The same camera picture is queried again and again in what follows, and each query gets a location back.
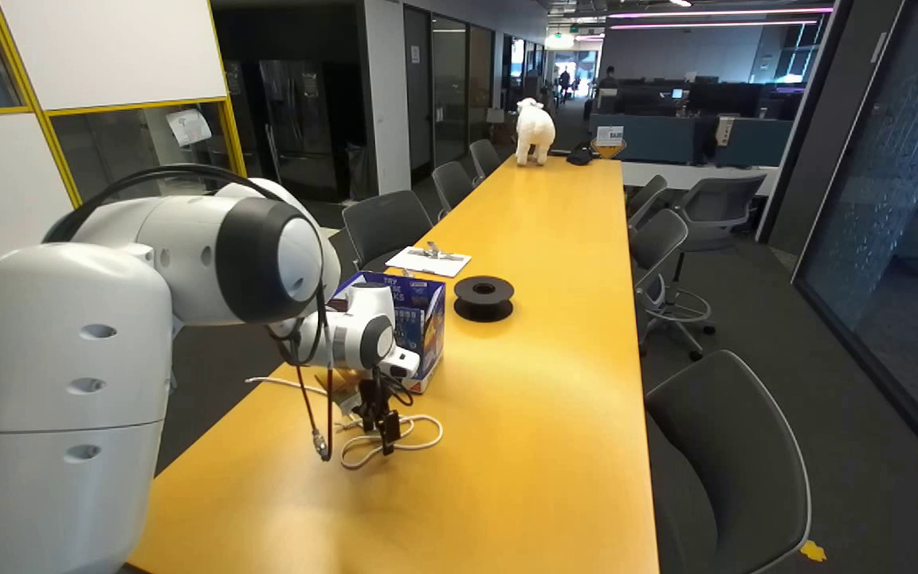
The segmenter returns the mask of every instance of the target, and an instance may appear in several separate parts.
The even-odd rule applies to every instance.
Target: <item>wall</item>
[[[604,63],[617,80],[749,80],[760,46],[760,28],[612,32]]]
[[[400,4],[364,0],[365,80],[375,191],[410,188],[408,167],[408,92],[406,92],[406,12]]]
[[[434,167],[434,112],[429,112],[429,17],[406,10],[406,88],[408,88],[408,161],[410,169],[429,173]]]
[[[207,0],[0,0],[29,101],[0,112],[0,256],[70,212],[39,107],[225,92]]]

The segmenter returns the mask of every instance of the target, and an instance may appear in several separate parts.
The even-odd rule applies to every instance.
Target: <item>long table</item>
[[[132,563],[658,572],[621,167],[502,164],[428,240],[473,256],[458,279],[516,286],[502,321],[447,317],[413,404],[444,443],[360,473],[319,461],[300,393],[266,383],[153,482]]]

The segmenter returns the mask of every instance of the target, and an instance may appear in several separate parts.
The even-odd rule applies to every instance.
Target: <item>ceiling light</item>
[[[834,6],[785,6],[785,10],[665,10],[665,12],[608,12],[608,20],[736,20],[736,17],[833,17]]]
[[[612,32],[632,32],[632,28],[772,28],[772,25],[816,25],[816,20],[624,23],[624,25],[612,25]]]

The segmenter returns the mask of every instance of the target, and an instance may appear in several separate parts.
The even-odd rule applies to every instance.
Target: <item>person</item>
[[[604,66],[604,78],[595,85],[615,85],[615,66]]]
[[[566,69],[559,73],[559,88],[561,88],[561,96],[566,96],[566,88],[570,88]]]

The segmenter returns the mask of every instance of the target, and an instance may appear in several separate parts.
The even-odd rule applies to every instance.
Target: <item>white object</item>
[[[624,147],[624,127],[621,124],[599,124],[592,133],[592,147]]]
[[[209,140],[207,117],[196,107],[173,112],[173,116],[165,116],[165,121],[169,121],[179,147]]]
[[[165,282],[127,252],[0,257],[0,572],[118,572],[173,376]]]
[[[726,147],[734,140],[738,116],[717,116],[714,140],[717,147]]]
[[[311,217],[259,185],[277,198],[114,200],[0,257],[2,574],[118,572],[137,545],[179,325],[292,319],[334,291]]]
[[[525,161],[545,167],[547,151],[556,145],[556,121],[535,99],[518,101],[516,117],[516,164],[525,167]]]
[[[413,274],[456,279],[468,266],[468,256],[408,246],[408,248],[394,252],[394,257],[388,257],[387,266],[400,269],[400,270],[413,270]]]
[[[319,317],[273,321],[271,333],[281,339],[292,362],[311,362],[344,370],[381,370],[393,376],[413,376],[420,354],[394,344],[394,303],[388,286],[355,284],[347,291],[347,308],[329,308],[329,333],[319,333]]]

